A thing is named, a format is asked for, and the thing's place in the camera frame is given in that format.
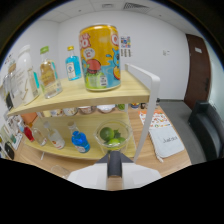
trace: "white wall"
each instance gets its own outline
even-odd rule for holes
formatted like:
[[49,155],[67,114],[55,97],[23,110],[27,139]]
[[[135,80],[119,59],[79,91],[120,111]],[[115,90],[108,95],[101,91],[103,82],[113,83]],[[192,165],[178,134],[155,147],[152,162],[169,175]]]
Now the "white wall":
[[209,94],[209,102],[215,106],[217,112],[224,121],[224,91],[223,91],[224,71],[212,47],[209,45],[207,41],[205,41],[205,44],[211,62],[212,80]]
[[[40,48],[48,45],[49,56],[55,60],[56,66],[59,64],[58,57],[58,23],[51,21],[37,21],[34,22],[23,34],[17,39],[14,45],[11,47],[6,58],[11,54],[12,58],[17,62],[19,50],[30,44],[30,55],[33,64],[33,70],[39,72],[39,66],[41,63]],[[57,70],[60,76],[60,67],[57,66]],[[8,72],[8,63],[2,65],[0,75],[1,83],[3,77]],[[0,89],[0,128],[5,123],[3,114],[8,111],[6,103],[3,99],[3,88]]]
[[[177,28],[150,16],[135,12],[104,11],[81,15],[59,24],[59,61],[66,77],[67,47],[79,52],[79,31],[94,23],[110,23],[119,36],[130,35],[131,58],[120,57],[121,69],[126,62],[139,66],[161,78],[159,97],[184,99],[189,75],[189,51],[185,34]],[[163,50],[170,55],[164,56]]]

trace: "clear glass bowl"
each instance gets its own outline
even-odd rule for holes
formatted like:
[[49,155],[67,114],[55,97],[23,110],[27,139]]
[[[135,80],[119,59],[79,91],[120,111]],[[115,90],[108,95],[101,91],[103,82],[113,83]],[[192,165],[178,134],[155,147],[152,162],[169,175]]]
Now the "clear glass bowl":
[[[113,145],[109,145],[108,141],[106,142],[105,140],[103,140],[100,137],[100,132],[103,128],[105,127],[109,127],[111,128],[113,131],[117,130],[118,133],[115,136],[116,138],[119,136],[124,138],[123,142],[121,143],[113,143]],[[132,129],[129,125],[125,124],[122,121],[119,120],[107,120],[103,123],[101,123],[96,131],[94,132],[94,137],[96,139],[96,141],[98,142],[102,152],[104,154],[110,153],[110,151],[120,151],[121,153],[125,153],[127,146],[128,146],[128,142],[132,136]]]

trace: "ceiling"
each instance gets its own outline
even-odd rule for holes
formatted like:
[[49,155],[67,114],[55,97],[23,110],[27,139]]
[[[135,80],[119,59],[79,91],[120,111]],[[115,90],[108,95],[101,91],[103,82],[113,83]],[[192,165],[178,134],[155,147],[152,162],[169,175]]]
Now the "ceiling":
[[73,0],[49,11],[40,17],[39,20],[61,23],[76,16],[99,11],[130,11],[142,13],[165,21],[184,33],[203,37],[179,13],[150,0]]

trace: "red item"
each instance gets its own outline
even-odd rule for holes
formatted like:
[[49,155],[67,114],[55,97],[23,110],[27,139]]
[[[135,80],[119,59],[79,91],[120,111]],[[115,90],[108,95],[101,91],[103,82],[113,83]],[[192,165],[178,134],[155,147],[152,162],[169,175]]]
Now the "red item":
[[26,135],[26,137],[27,137],[31,142],[34,141],[34,137],[33,137],[33,135],[32,135],[32,131],[31,131],[28,127],[25,127],[25,128],[24,128],[24,134]]

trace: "cabinet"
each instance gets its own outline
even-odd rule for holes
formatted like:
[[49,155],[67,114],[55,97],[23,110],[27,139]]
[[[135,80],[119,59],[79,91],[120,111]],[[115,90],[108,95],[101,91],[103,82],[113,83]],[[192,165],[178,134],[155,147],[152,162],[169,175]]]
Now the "cabinet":
[[[126,64],[125,70],[121,71],[121,86],[116,89],[104,92],[92,92],[86,90],[83,78],[75,81],[68,81],[68,79],[65,78],[61,80],[63,91],[60,94],[50,99],[45,99],[44,95],[41,94],[30,104],[25,106],[21,105],[16,109],[12,109],[8,113],[8,116],[68,107],[121,103],[126,104],[127,107],[128,103],[149,102],[140,142],[136,148],[134,138],[132,137],[125,153],[125,155],[128,157],[134,157],[134,161],[136,161],[148,134],[148,128],[151,123],[156,105],[156,99],[158,97],[159,83],[159,77],[134,65]],[[88,153],[81,154],[74,150],[74,146],[68,138],[70,137],[70,134],[67,129],[67,123],[70,119],[75,120],[80,130],[86,133],[91,145],[91,149]],[[122,120],[130,125],[128,114],[124,112],[119,114],[109,113],[102,115],[89,114],[79,116],[75,115],[72,117],[38,118],[34,126],[37,126],[44,132],[45,130],[42,126],[42,122],[48,120],[52,126],[57,128],[65,138],[66,146],[62,150],[58,150],[53,148],[50,142],[48,142],[48,144],[43,147],[37,145],[36,142],[28,142],[28,140],[26,140],[25,144],[37,148],[43,152],[60,156],[80,159],[100,159],[103,157],[103,153],[101,152],[100,147],[97,145],[98,143],[93,137],[93,132],[100,122],[103,122],[107,119]]]

